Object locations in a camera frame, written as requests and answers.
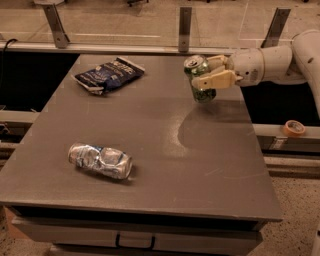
tape roll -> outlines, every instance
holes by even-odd
[[[289,120],[283,126],[283,132],[288,137],[299,137],[306,132],[306,128],[302,123],[298,121]]]

glass panel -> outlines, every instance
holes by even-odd
[[[26,0],[0,1],[0,34],[6,41],[53,42],[42,7]]]
[[[73,43],[177,46],[179,13],[175,1],[69,1],[58,6]]]
[[[39,3],[55,3],[71,43],[178,46],[180,8],[192,7],[191,47],[259,47],[275,9],[291,8],[280,44],[319,29],[319,5],[263,0],[1,0],[0,40],[53,42]]]

table surface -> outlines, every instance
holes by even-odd
[[[81,55],[0,173],[0,203],[278,221],[279,202],[240,89],[194,102],[184,57],[129,56],[145,75],[106,97],[71,74],[115,56]],[[133,157],[127,180],[68,162],[75,142]]]

green can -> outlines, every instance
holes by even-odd
[[[208,60],[203,55],[193,55],[184,61],[184,73],[188,76],[193,98],[196,102],[210,102],[216,96],[215,89],[199,90],[192,86],[191,81],[198,76],[209,73]]]

drawer handle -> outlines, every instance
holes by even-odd
[[[154,236],[152,236],[151,243],[150,243],[149,247],[130,247],[130,246],[120,245],[120,234],[117,234],[117,237],[116,237],[116,247],[117,248],[152,250],[155,242],[156,242],[156,238]]]

